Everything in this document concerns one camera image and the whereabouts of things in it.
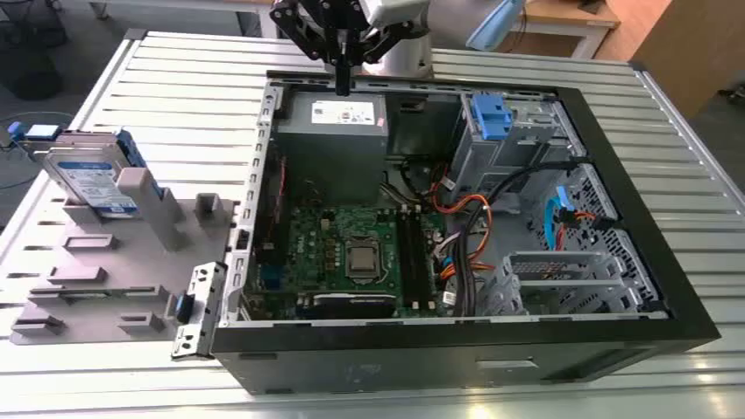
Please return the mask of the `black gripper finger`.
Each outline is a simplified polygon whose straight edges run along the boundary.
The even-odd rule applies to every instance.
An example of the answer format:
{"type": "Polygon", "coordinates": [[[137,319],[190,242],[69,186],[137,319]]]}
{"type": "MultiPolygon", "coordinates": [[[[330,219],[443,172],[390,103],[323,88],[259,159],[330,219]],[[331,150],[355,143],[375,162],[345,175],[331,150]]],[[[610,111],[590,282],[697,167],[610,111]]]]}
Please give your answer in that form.
{"type": "Polygon", "coordinates": [[[333,52],[337,43],[327,41],[325,33],[307,23],[307,20],[299,15],[298,6],[299,2],[273,2],[269,17],[307,58],[323,63],[326,71],[334,75],[335,95],[343,95],[345,69],[337,68],[338,53],[333,52]]]}
{"type": "Polygon", "coordinates": [[[343,95],[350,92],[353,68],[362,64],[377,64],[401,41],[422,38],[427,34],[419,24],[403,21],[385,26],[370,37],[363,35],[369,25],[345,24],[343,28],[343,95]]]}

